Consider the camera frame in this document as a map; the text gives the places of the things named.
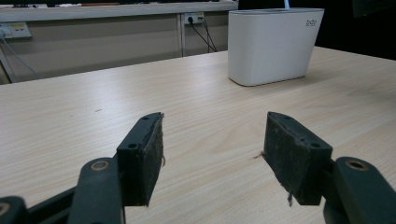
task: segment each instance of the black logo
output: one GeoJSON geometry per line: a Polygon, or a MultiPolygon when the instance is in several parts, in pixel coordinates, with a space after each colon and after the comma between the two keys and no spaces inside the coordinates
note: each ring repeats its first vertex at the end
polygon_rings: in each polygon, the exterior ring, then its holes
{"type": "Polygon", "coordinates": [[[317,21],[316,20],[306,21],[306,26],[316,26],[316,25],[317,25],[317,21]]]}

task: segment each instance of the white container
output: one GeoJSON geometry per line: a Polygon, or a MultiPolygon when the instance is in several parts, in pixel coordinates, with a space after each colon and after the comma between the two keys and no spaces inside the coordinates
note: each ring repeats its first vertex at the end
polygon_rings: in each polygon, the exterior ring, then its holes
{"type": "Polygon", "coordinates": [[[228,75],[243,86],[303,77],[324,9],[229,12],[228,75]]]}

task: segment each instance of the desk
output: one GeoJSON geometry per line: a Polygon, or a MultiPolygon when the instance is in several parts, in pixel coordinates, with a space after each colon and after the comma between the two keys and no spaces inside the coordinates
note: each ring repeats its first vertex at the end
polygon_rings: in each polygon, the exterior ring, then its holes
{"type": "Polygon", "coordinates": [[[368,161],[396,188],[396,62],[315,48],[306,77],[257,87],[227,78],[227,52],[0,86],[0,195],[28,206],[76,185],[136,121],[164,113],[166,165],[128,223],[323,223],[289,207],[262,159],[266,113],[299,120],[332,158],[368,161]]]}

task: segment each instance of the light wood tabletop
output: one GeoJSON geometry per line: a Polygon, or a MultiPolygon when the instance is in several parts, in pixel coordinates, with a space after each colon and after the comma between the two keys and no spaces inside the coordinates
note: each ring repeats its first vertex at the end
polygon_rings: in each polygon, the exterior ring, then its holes
{"type": "Polygon", "coordinates": [[[396,62],[315,48],[305,77],[256,87],[228,79],[227,52],[0,86],[0,197],[30,207],[74,187],[86,162],[112,157],[139,118],[163,112],[166,164],[127,223],[324,223],[324,200],[289,207],[256,158],[268,111],[396,189],[396,62]]]}

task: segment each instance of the gray wall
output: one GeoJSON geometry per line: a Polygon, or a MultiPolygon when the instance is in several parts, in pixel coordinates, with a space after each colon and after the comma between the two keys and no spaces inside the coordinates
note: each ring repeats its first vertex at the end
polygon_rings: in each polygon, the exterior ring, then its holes
{"type": "MultiPolygon", "coordinates": [[[[184,56],[207,53],[205,42],[190,26],[181,32],[180,19],[182,14],[29,21],[32,37],[9,39],[8,43],[42,77],[173,59],[181,57],[182,52],[184,56]]],[[[205,19],[218,50],[226,50],[228,12],[206,12],[205,19]]],[[[206,37],[202,24],[195,27],[206,37]]],[[[5,44],[0,48],[18,81],[35,79],[5,44]]]]}

